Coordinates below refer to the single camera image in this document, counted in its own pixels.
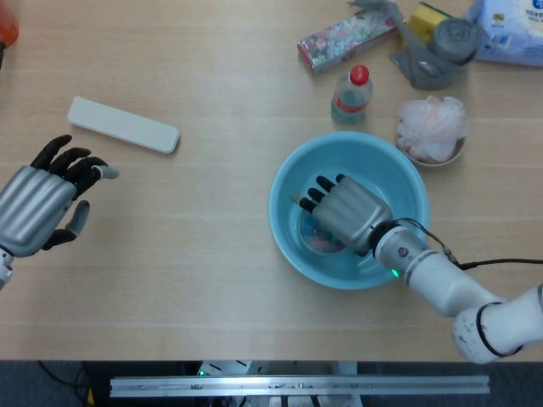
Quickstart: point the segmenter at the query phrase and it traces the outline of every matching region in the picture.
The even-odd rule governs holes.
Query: blue bowl
[[[283,163],[271,185],[268,219],[275,242],[290,264],[322,285],[343,290],[376,287],[393,276],[371,254],[345,248],[316,251],[302,234],[305,212],[290,197],[305,195],[316,176],[343,173],[382,198],[394,217],[428,227],[429,203],[423,180],[409,159],[386,141],[356,131],[338,131],[306,142]]]

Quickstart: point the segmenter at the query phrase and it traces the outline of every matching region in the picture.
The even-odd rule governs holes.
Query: yellow sponge
[[[430,43],[434,34],[435,26],[441,21],[452,17],[444,11],[420,2],[415,8],[415,13],[407,21],[407,26],[421,39],[425,44]]]

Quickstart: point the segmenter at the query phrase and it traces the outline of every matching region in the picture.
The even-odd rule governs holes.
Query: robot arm
[[[543,284],[507,302],[486,290],[407,228],[394,222],[383,200],[349,177],[337,185],[316,179],[328,194],[311,188],[297,200],[345,246],[373,255],[441,315],[456,317],[453,340],[475,363],[488,363],[543,341]]]
[[[118,173],[85,148],[55,155],[71,136],[52,140],[23,166],[0,192],[0,288],[11,278],[14,257],[32,256],[38,250],[71,242],[87,221],[90,205],[80,201],[64,229],[55,229],[70,206],[102,178]]]

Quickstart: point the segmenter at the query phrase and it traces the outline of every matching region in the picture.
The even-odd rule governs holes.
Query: wooden table
[[[402,1],[409,15],[415,1]],[[460,15],[468,1],[434,1]],[[329,114],[349,65],[313,80],[302,36],[352,13],[332,0],[12,1],[20,39],[0,88],[0,185],[49,139],[120,169],[86,194],[75,243],[14,262],[0,295],[0,358],[73,360],[460,360],[451,320],[399,282],[321,287],[277,251],[266,199],[283,160],[338,129]],[[425,98],[389,41],[354,62],[375,93],[357,130],[391,141],[400,104]],[[432,229],[462,260],[541,257],[543,71],[473,63],[437,96],[460,98],[473,134],[462,159],[424,171]],[[171,156],[81,129],[75,95],[176,125]],[[538,266],[473,270],[515,297]],[[543,360],[540,345],[511,360]]]

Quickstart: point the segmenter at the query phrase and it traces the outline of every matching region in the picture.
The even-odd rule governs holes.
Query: white tissue package
[[[398,147],[422,162],[444,163],[456,143],[469,135],[466,110],[455,98],[411,100],[401,105],[398,115]]]
[[[543,66],[543,0],[474,0],[466,19],[481,27],[476,59]]]

